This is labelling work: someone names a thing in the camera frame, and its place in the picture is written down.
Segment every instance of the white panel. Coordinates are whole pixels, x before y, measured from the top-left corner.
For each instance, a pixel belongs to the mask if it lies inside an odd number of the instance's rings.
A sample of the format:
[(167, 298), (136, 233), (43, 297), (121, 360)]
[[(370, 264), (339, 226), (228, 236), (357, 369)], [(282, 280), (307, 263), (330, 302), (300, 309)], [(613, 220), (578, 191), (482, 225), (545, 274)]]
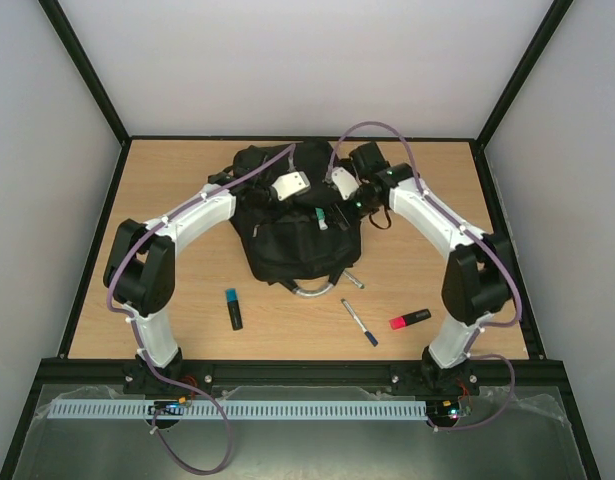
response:
[(574, 2), (488, 153), (547, 353), (615, 479), (615, 0)]
[(56, 355), (118, 143), (35, 1), (0, 0), (0, 468)]
[(474, 137), (551, 0), (61, 3), (132, 134)]

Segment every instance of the black backpack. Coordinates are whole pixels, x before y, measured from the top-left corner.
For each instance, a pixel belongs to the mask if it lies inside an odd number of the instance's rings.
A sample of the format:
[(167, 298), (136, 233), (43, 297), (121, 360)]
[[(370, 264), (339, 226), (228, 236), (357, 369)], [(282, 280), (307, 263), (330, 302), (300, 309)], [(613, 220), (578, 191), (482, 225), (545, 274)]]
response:
[[(281, 152), (287, 145), (250, 146), (234, 157), (231, 171), (238, 178)], [(304, 172), (311, 188), (283, 201), (269, 198), (269, 187), (289, 171), (283, 158), (237, 190), (231, 223), (238, 232), (254, 277), (270, 285), (280, 283), (293, 292), (295, 280), (329, 277), (335, 285), (346, 268), (360, 258), (361, 214), (353, 201), (343, 201), (325, 184), (331, 145), (311, 140), (296, 145), (294, 165)], [(340, 160), (335, 159), (335, 166)], [(323, 210), (326, 230), (321, 230), (316, 209)]]

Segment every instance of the wooden surface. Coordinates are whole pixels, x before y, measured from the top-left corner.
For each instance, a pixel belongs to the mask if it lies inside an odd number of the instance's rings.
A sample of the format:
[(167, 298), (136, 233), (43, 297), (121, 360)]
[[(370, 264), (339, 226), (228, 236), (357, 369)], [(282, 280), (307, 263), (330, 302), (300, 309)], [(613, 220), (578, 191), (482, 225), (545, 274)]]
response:
[[(272, 145), (278, 142), (257, 142)], [(118, 224), (162, 215), (196, 193), (209, 174), (229, 165), (249, 141), (134, 141), (72, 344), (71, 358), (131, 358), (136, 349), (122, 315), (105, 307), (102, 273)], [(349, 142), (343, 153), (358, 145)], [(433, 191), (468, 221), (490, 230), (489, 217), (466, 143), (412, 143), (419, 170)], [(380, 144), (393, 164), (406, 161), (402, 145)], [(192, 243), (176, 264), (170, 302), (174, 337), (188, 359), (402, 360), (419, 359), (445, 317), (440, 288), (445, 263), (434, 247), (396, 215), (390, 230), (364, 221), (363, 254), (351, 271), (366, 284), (359, 290), (344, 277), (329, 294), (302, 299), (252, 276), (239, 238), (223, 223)], [(307, 287), (320, 281), (304, 282)], [(231, 329), (224, 291), (236, 288), (244, 328)], [(340, 303), (346, 298), (378, 339), (374, 348)], [(429, 308), (430, 320), (393, 331), (389, 319)], [(511, 302), (498, 315), (508, 320)], [(527, 358), (520, 329), (489, 328), (474, 354), (499, 352)]]

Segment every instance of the black metal frame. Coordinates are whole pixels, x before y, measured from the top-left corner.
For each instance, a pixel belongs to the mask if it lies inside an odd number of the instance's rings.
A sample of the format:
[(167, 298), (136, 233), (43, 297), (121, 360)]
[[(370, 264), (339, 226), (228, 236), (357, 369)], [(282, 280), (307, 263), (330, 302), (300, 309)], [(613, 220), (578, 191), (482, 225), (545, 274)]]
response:
[[(87, 257), (83, 276), (71, 309), (67, 327), (60, 344), (59, 358), (42, 360), (38, 373), (32, 385), (18, 427), (14, 434), (9, 452), (5, 459), (0, 478), (12, 478), (18, 457), (20, 455), (27, 429), (36, 408), (40, 391), (46, 384), (122, 384), (124, 374), (123, 364), (127, 360), (68, 360), (71, 342), (85, 295), (93, 273), (93, 267), (98, 256), (100, 244), (109, 220), (111, 208), (122, 177), (123, 168), (133, 140), (252, 140), (261, 137), (246, 136), (134, 136), (130, 137), (109, 96), (98, 78), (91, 62), (78, 41), (74, 30), (57, 0), (38, 0), (47, 17), (62, 40), (83, 80), (89, 87), (92, 96), (98, 103), (103, 115), (116, 135), (122, 150), (116, 170), (104, 203), (103, 210), (96, 228), (92, 245)], [(464, 138), (410, 138), (409, 141), (434, 142), (468, 142), (476, 166), (476, 171), (483, 190), (485, 203), (495, 232), (502, 232), (509, 237), (506, 219), (498, 199), (489, 165), (485, 157), (485, 147), (500, 125), (507, 110), (522, 88), (532, 68), (563, 19), (573, 0), (554, 0), (545, 15), (538, 31), (534, 35), (525, 54), (496, 103), (491, 115), (485, 123), (477, 139)], [(289, 141), (299, 140), (297, 137), (280, 136), (264, 137), (265, 140)], [(394, 140), (373, 138), (373, 140)], [(515, 262), (520, 293), (525, 305), (521, 329), (527, 346), (529, 360), (512, 361), (516, 370), (516, 381), (520, 386), (556, 386), (563, 399), (567, 416), (572, 423), (577, 446), (588, 478), (600, 478), (584, 427), (574, 400), (567, 374), (561, 362), (546, 360), (540, 340), (534, 315), (531, 311), (527, 291), (522, 280), (518, 263)], [(509, 381), (507, 367), (501, 362), (473, 362), (480, 385), (504, 385)], [(402, 376), (411, 375), (412, 371), (420, 369), (420, 361), (410, 362), (259, 362), (259, 361), (200, 361), (185, 360), (184, 370), (197, 378), (203, 378), (211, 373), (214, 388), (233, 387), (238, 385), (275, 384), (275, 385), (355, 385), (364, 387), (392, 388), (395, 394), (418, 395), (424, 399), (426, 392), (418, 391), (416, 382), (400, 383), (394, 387), (391, 378), (394, 372)]]

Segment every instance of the red and black marker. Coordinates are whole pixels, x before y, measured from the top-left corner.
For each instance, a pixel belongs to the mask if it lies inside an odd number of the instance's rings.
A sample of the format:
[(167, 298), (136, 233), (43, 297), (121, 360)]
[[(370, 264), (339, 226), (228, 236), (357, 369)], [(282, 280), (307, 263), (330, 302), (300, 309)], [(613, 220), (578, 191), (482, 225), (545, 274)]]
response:
[(389, 321), (391, 328), (393, 330), (398, 330), (399, 328), (407, 327), (409, 325), (413, 325), (414, 323), (422, 322), (423, 320), (427, 320), (431, 318), (431, 312), (428, 309), (418, 310), (417, 312), (408, 313), (407, 315), (403, 315), (402, 317), (392, 318)]

